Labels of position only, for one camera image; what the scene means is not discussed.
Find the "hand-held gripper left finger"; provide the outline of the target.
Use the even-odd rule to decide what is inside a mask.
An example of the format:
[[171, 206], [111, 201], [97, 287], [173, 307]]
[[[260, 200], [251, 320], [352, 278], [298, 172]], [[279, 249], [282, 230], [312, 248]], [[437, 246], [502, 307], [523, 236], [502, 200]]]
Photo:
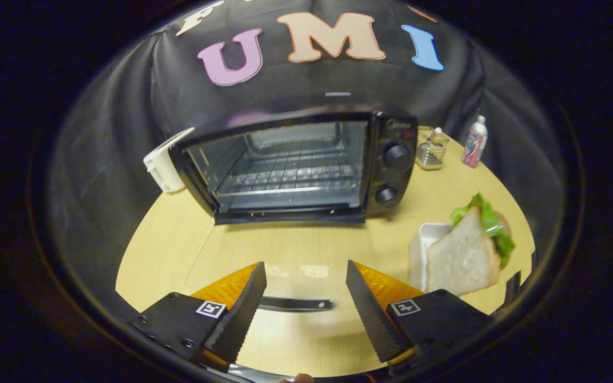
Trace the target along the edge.
[[256, 262], [196, 293], [168, 293], [128, 323], [181, 359], [228, 372], [236, 363], [266, 288], [264, 262]]

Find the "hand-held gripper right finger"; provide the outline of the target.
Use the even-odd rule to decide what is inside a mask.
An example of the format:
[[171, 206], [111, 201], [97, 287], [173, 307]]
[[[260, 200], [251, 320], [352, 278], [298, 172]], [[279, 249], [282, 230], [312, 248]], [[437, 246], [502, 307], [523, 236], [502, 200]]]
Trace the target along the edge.
[[445, 289], [423, 293], [353, 260], [346, 285], [378, 359], [392, 375], [450, 356], [492, 322]]

